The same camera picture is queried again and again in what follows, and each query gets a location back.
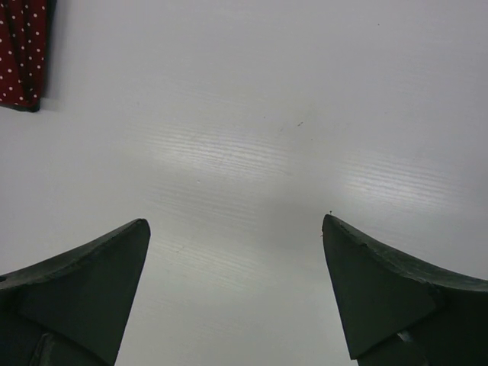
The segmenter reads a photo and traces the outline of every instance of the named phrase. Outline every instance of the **white tabletop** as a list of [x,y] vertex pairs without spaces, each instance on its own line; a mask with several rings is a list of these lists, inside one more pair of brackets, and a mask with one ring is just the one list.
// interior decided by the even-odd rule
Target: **white tabletop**
[[325,213],[488,278],[486,14],[59,1],[42,111],[0,110],[0,272],[145,217],[118,366],[355,364]]

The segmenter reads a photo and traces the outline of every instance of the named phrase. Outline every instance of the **polka dot cloth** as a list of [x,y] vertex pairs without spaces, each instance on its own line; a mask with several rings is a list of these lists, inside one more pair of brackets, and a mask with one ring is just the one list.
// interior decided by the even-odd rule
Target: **polka dot cloth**
[[0,104],[32,107],[43,89],[47,0],[0,0]]

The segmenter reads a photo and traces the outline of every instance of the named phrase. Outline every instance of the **red polka dot fabric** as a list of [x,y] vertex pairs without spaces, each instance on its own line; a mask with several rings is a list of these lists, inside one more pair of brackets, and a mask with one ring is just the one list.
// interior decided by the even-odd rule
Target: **red polka dot fabric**
[[0,104],[32,108],[43,91],[47,0],[0,0]]

